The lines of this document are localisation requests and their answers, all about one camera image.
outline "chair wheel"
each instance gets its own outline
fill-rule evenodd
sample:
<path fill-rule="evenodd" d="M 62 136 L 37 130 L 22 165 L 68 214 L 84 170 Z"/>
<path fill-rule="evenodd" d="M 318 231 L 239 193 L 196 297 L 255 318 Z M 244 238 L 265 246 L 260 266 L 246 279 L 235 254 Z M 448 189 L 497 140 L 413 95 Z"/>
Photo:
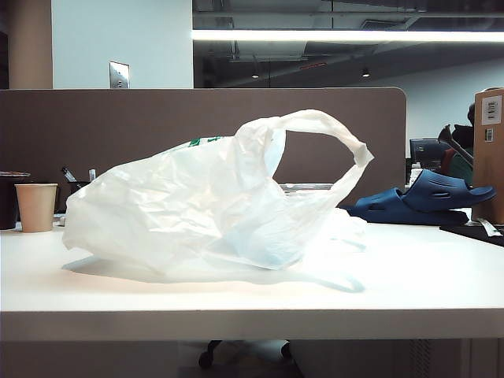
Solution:
<path fill-rule="evenodd" d="M 280 350 L 280 353 L 288 359 L 292 358 L 290 343 L 285 343 Z"/>
<path fill-rule="evenodd" d="M 213 364 L 213 356 L 208 352 L 203 352 L 201 356 L 199 356 L 198 365 L 202 369 L 211 368 Z"/>

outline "computer monitor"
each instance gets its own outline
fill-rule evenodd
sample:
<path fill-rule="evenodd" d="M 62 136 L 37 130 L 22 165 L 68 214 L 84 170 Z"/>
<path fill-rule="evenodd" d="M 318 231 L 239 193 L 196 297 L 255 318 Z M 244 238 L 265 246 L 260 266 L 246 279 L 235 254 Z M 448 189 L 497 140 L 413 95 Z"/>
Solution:
<path fill-rule="evenodd" d="M 449 149 L 450 145 L 439 142 L 438 139 L 409 140 L 411 162 L 420 163 L 420 167 L 425 169 L 438 169 L 441 166 L 444 151 Z"/>

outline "fluorescent light fixture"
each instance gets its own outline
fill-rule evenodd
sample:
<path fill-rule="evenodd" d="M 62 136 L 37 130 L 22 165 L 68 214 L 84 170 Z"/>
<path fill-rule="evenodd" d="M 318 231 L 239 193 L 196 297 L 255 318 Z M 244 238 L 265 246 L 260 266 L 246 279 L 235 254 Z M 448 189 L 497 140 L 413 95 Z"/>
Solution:
<path fill-rule="evenodd" d="M 502 31 L 193 30 L 196 41 L 494 42 Z"/>

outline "white wall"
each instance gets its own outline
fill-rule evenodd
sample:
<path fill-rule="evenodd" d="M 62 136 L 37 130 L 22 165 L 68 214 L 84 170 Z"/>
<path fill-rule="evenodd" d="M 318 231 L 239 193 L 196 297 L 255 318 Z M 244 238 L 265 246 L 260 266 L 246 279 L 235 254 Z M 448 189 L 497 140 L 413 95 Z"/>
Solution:
<path fill-rule="evenodd" d="M 108 88 L 109 61 L 131 88 L 192 88 L 188 0 L 52 0 L 53 86 Z"/>
<path fill-rule="evenodd" d="M 446 124 L 470 124 L 474 94 L 488 87 L 504 87 L 504 59 L 436 69 L 385 80 L 366 80 L 348 87 L 399 87 L 406 93 L 406 156 L 410 139 L 437 138 Z"/>

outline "plastic bag handle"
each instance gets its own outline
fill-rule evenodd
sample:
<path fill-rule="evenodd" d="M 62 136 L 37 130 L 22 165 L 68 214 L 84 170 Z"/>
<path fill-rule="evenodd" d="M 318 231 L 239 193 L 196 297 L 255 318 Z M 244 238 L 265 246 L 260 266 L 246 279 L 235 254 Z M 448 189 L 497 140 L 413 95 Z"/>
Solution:
<path fill-rule="evenodd" d="M 331 188 L 336 203 L 342 201 L 355 187 L 365 167 L 374 158 L 365 143 L 358 140 L 348 128 L 334 117 L 320 110 L 308 109 L 280 117 L 273 129 L 282 128 L 292 132 L 314 132 L 339 139 L 354 155 L 352 166 Z"/>
<path fill-rule="evenodd" d="M 354 154 L 358 166 L 366 166 L 374 158 L 366 144 L 358 140 L 344 124 L 320 110 L 300 110 L 280 117 L 279 121 L 273 128 L 291 132 L 314 132 L 338 138 Z"/>

